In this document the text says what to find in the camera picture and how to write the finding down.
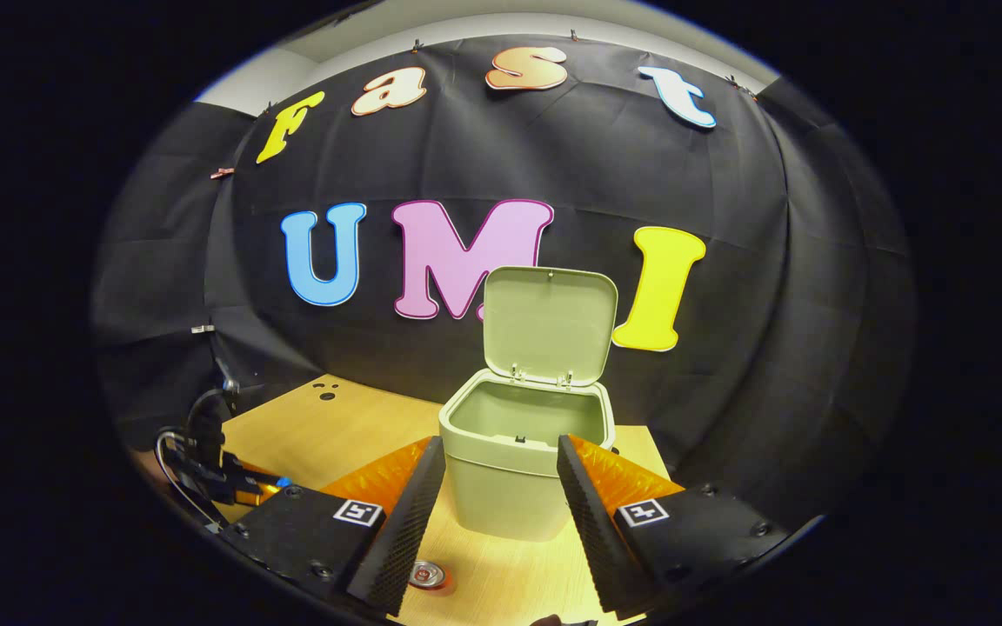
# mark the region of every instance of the trash bin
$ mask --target trash bin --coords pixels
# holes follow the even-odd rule
[[[556,471],[560,435],[609,449],[613,412],[597,384],[616,318],[601,273],[499,266],[485,278],[485,364],[440,410],[458,523],[548,542],[570,509]]]

